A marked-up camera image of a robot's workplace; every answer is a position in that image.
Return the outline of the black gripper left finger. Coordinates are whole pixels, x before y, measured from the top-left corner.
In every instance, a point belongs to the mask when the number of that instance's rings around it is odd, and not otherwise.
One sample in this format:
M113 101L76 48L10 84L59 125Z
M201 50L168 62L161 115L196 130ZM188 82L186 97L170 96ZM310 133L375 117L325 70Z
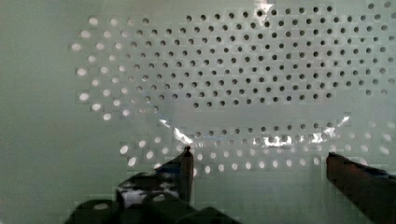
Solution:
M150 194L168 193L189 203L193 181L193 155L191 147L172 160L155 168L124 180L116 187L116 199L121 208L141 204Z

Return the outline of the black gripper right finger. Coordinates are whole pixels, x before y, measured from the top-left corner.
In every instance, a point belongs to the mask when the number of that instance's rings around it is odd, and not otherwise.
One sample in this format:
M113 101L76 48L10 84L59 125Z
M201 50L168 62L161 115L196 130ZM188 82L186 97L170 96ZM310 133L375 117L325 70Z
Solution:
M395 176L329 153L326 176L374 224L395 224Z

